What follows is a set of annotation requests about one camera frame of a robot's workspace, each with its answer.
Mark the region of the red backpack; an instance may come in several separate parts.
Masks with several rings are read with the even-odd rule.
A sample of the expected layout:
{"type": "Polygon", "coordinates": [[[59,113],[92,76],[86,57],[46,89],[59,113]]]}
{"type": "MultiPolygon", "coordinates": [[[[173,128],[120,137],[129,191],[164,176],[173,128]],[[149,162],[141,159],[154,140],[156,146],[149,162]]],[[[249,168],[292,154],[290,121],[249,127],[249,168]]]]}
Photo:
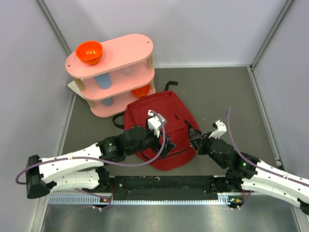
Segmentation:
{"type": "Polygon", "coordinates": [[[148,111],[154,110],[166,120],[166,135],[175,147],[165,156],[158,157],[150,165],[157,170],[169,171],[185,165],[195,156],[190,139],[200,137],[200,129],[193,115],[181,99],[171,90],[169,85],[177,85],[169,81],[164,91],[142,97],[127,105],[126,110],[116,114],[113,124],[120,129],[128,130],[133,126],[146,126],[148,111]]]}

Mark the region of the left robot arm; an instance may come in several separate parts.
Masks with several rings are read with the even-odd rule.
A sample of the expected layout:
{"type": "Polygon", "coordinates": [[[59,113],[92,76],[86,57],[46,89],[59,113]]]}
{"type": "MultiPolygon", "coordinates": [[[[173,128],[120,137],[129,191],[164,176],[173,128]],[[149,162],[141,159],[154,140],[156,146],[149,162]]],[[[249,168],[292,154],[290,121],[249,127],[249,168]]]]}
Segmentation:
{"type": "Polygon", "coordinates": [[[82,150],[59,157],[40,158],[33,155],[26,165],[26,193],[37,199],[54,191],[76,188],[106,191],[109,177],[105,164],[121,165],[126,157],[150,149],[154,157],[165,157],[175,147],[166,131],[134,126],[122,134],[105,138],[82,150]]]}

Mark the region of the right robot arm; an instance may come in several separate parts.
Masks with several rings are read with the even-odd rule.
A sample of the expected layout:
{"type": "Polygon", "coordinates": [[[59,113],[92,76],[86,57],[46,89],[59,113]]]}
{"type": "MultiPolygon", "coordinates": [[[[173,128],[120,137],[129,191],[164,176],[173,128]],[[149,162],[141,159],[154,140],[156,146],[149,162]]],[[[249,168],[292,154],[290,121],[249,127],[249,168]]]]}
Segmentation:
{"type": "Polygon", "coordinates": [[[218,166],[226,169],[225,185],[230,191],[259,192],[283,200],[304,214],[309,214],[309,180],[265,163],[246,153],[239,154],[232,145],[209,133],[190,138],[199,155],[208,155],[218,166]]]}

